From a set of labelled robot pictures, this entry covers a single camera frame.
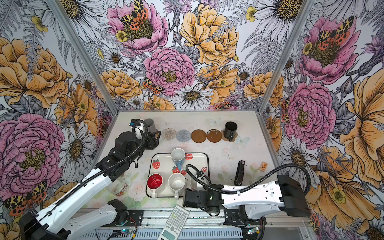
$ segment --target calculator screen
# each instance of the calculator screen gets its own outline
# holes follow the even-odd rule
[[[169,240],[174,240],[175,239],[175,236],[172,235],[170,232],[167,232],[166,230],[164,230],[163,234],[162,234],[164,237],[166,237],[167,239]]]

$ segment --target woven coaster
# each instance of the woven coaster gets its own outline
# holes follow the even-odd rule
[[[172,140],[176,137],[176,130],[167,128],[161,132],[161,137],[166,141]]]
[[[188,130],[180,130],[176,134],[176,139],[179,142],[188,142],[191,139],[191,133]]]

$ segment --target brown coaster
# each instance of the brown coaster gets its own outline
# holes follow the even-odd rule
[[[227,141],[227,142],[234,142],[235,141],[235,139],[237,138],[237,133],[235,134],[235,137],[232,139],[232,141],[229,141],[229,139],[228,138],[225,138],[224,137],[224,129],[223,130],[221,130],[221,134],[223,135],[223,140],[224,141]]]
[[[192,132],[191,138],[192,138],[192,141],[201,143],[205,141],[205,139],[207,138],[207,134],[203,130],[197,129]]]
[[[207,139],[210,142],[220,142],[221,138],[222,138],[222,134],[217,129],[211,129],[207,132]]]

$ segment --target black cup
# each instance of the black cup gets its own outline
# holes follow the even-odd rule
[[[224,137],[232,142],[236,135],[237,124],[234,122],[227,122],[224,129]]]

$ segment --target white mug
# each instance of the white mug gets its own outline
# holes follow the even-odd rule
[[[180,193],[185,189],[185,177],[181,173],[174,173],[168,178],[168,186],[178,200]]]
[[[156,198],[164,190],[164,186],[164,178],[158,173],[152,174],[147,179],[147,187],[152,191],[152,198]]]

